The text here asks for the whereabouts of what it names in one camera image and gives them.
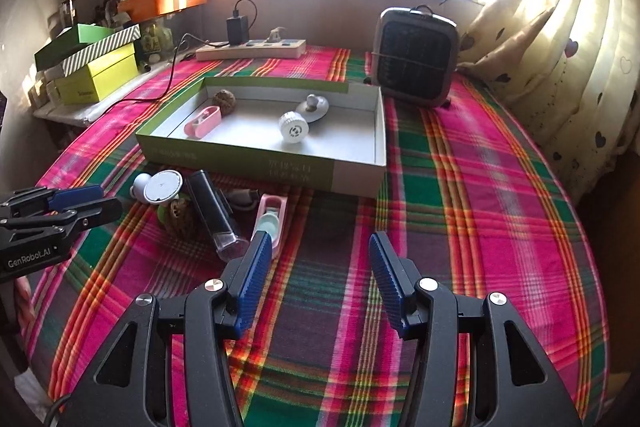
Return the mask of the pink case with green insert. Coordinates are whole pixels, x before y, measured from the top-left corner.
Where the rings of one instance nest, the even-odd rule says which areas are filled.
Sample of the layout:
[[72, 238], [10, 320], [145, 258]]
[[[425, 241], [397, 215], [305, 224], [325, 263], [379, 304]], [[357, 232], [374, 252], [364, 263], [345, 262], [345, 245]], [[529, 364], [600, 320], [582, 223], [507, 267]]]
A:
[[262, 195], [258, 204], [253, 235], [266, 232], [270, 236], [273, 259], [280, 255], [287, 205], [285, 196], [269, 194]]

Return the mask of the black cylindrical flashlight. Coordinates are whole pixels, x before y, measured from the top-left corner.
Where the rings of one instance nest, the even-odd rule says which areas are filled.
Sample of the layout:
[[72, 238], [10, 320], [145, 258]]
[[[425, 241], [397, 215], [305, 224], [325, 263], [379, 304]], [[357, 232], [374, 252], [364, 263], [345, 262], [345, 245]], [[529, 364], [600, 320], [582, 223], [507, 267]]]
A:
[[242, 257], [248, 246], [232, 211], [218, 187], [204, 170], [191, 173], [186, 180], [193, 205], [200, 216], [218, 257], [229, 262]]

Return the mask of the white disc green base toy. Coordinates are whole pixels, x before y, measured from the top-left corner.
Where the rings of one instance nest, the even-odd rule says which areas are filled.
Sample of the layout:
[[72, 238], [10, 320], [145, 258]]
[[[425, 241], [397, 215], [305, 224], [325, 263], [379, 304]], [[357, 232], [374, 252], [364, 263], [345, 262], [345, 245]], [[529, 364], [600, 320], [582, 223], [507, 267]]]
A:
[[169, 228], [169, 216], [176, 217], [179, 202], [189, 202], [190, 196], [182, 191], [183, 176], [174, 169], [155, 174], [139, 173], [129, 187], [129, 195], [137, 202], [156, 208], [157, 219]]

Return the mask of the white round plastic cap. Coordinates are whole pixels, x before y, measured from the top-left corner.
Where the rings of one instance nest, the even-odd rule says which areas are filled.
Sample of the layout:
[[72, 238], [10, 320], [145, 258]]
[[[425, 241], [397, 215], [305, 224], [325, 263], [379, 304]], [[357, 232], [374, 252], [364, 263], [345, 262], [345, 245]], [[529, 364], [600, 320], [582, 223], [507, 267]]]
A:
[[285, 143], [300, 143], [309, 132], [306, 119], [297, 112], [286, 112], [279, 119], [279, 130]]

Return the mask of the brown walnut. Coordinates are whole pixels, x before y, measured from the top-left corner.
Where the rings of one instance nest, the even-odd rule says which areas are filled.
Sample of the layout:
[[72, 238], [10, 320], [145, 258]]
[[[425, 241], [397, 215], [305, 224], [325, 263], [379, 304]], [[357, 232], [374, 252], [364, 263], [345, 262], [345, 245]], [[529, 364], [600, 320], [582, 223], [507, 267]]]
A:
[[231, 91], [221, 89], [213, 95], [212, 104], [219, 107], [221, 115], [226, 117], [235, 111], [236, 98]]
[[165, 210], [165, 228], [177, 239], [190, 239], [195, 231], [194, 210], [189, 199], [173, 199]]

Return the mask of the white smiley disc toy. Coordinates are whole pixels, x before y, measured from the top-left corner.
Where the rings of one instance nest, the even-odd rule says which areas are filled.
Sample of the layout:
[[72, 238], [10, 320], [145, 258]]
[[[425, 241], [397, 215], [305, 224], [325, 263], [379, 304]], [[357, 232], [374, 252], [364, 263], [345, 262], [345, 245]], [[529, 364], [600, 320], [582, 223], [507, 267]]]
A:
[[303, 102], [300, 102], [295, 112], [302, 116], [307, 124], [312, 124], [329, 113], [330, 103], [325, 96], [308, 94]]

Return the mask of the pink green plaid blanket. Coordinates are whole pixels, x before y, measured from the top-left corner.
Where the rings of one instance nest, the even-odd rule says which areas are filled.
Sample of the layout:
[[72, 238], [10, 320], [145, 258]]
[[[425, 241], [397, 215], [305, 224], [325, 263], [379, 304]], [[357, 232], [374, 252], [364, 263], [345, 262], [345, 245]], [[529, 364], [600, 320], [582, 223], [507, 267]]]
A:
[[[370, 58], [311, 48], [297, 61], [182, 62], [130, 104], [97, 120], [42, 177], [99, 184], [122, 219], [81, 236], [73, 258], [35, 279], [27, 360], [52, 398], [69, 393], [137, 295], [185, 294], [222, 268], [207, 239], [176, 239], [129, 195], [149, 170], [137, 127], [186, 84], [213, 76], [359, 81]], [[608, 322], [587, 239], [570, 199], [532, 140], [481, 84], [454, 78], [445, 108], [384, 104], [387, 170], [377, 199], [285, 187], [283, 249], [256, 325], [228, 349], [250, 426], [390, 426], [413, 360], [388, 325], [368, 240], [388, 234], [401, 256], [457, 294], [500, 291], [560, 373], [585, 425], [603, 410]]]

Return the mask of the yellow green box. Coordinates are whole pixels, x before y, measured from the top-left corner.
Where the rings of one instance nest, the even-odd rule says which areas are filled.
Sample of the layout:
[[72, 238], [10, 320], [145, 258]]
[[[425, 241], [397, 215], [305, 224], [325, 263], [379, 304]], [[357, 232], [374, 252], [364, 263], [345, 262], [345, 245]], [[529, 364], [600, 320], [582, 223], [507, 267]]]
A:
[[63, 104], [89, 104], [104, 100], [138, 75], [134, 44], [89, 63], [68, 77], [53, 81]]

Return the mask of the dark green box lid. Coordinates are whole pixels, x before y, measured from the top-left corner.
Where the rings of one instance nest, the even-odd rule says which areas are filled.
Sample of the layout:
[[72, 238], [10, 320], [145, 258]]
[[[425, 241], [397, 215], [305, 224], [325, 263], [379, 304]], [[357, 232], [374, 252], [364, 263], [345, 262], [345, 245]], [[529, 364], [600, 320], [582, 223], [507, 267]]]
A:
[[112, 28], [88, 24], [77, 24], [66, 28], [57, 37], [35, 53], [38, 72], [58, 65], [64, 58], [114, 34]]

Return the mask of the green white shallow box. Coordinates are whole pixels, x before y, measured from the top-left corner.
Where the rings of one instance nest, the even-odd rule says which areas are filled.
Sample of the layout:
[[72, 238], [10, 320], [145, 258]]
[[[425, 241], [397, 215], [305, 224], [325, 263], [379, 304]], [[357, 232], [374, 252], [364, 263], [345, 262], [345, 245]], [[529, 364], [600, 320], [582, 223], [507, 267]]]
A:
[[[186, 126], [221, 90], [235, 96], [234, 111], [192, 138]], [[328, 102], [328, 113], [288, 143], [285, 114], [309, 95]], [[157, 164], [361, 197], [378, 194], [386, 171], [383, 97], [363, 83], [205, 74], [160, 106], [136, 138]]]

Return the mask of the striped white green box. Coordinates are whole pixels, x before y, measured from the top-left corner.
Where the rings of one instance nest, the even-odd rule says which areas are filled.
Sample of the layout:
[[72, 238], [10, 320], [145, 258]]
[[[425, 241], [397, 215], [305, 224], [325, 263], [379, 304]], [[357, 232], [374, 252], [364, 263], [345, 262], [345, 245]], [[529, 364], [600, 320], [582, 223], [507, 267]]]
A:
[[139, 24], [134, 24], [120, 31], [115, 32], [106, 38], [101, 39], [98, 42], [86, 46], [82, 50], [74, 53], [73, 55], [64, 58], [61, 62], [62, 76], [68, 77], [79, 69], [88, 65], [99, 58], [104, 57], [114, 51], [118, 51], [122, 48], [126, 48], [130, 44], [133, 44], [141, 37], [141, 28]]

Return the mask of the grey black space heater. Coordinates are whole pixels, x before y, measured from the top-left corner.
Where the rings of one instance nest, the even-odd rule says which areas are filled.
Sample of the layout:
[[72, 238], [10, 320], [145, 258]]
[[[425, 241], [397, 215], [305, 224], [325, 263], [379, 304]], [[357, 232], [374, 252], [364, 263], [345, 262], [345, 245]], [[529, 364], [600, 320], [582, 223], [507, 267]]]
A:
[[428, 5], [387, 8], [375, 28], [371, 81], [397, 100], [441, 106], [448, 98], [458, 49], [457, 25]]

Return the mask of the orange tray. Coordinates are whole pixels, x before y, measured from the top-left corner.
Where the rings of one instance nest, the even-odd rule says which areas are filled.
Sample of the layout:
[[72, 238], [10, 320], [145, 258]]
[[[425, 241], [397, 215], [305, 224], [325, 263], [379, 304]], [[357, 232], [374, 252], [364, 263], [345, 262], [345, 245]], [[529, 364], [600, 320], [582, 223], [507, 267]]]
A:
[[137, 24], [167, 14], [194, 8], [207, 0], [124, 0], [118, 4], [119, 13], [127, 13]]

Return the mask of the cream power strip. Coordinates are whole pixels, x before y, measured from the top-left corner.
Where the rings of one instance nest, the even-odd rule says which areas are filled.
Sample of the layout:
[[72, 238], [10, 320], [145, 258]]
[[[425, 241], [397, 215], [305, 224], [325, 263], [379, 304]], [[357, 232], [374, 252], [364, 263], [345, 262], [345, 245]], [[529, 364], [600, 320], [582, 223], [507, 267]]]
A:
[[218, 60], [245, 60], [246, 58], [299, 58], [306, 53], [305, 39], [283, 39], [279, 42], [250, 40], [239, 46], [201, 46], [195, 51], [200, 62]]

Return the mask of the black power adapter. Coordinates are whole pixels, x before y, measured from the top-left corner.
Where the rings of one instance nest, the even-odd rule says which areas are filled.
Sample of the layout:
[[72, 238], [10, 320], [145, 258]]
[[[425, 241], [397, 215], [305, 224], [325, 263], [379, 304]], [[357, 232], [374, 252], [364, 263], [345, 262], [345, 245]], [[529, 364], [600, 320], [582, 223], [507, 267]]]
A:
[[240, 46], [250, 40], [248, 18], [246, 15], [235, 15], [226, 20], [227, 37], [230, 46]]

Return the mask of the beige plug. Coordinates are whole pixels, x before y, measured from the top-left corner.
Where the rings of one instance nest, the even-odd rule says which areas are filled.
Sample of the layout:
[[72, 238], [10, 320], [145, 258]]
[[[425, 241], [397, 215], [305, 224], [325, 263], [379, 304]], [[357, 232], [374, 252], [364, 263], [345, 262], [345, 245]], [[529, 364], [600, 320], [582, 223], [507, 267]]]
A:
[[278, 26], [276, 28], [272, 28], [270, 30], [269, 36], [266, 39], [269, 43], [281, 42], [283, 40], [283, 35], [286, 31], [285, 27]]

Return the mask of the cream heart pattern curtain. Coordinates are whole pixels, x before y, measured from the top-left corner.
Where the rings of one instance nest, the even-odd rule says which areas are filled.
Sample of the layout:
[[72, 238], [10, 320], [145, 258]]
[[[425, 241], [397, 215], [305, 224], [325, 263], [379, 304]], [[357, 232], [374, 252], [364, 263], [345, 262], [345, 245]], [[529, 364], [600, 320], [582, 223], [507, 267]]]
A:
[[639, 129], [639, 0], [486, 0], [460, 42], [573, 200], [611, 171]]

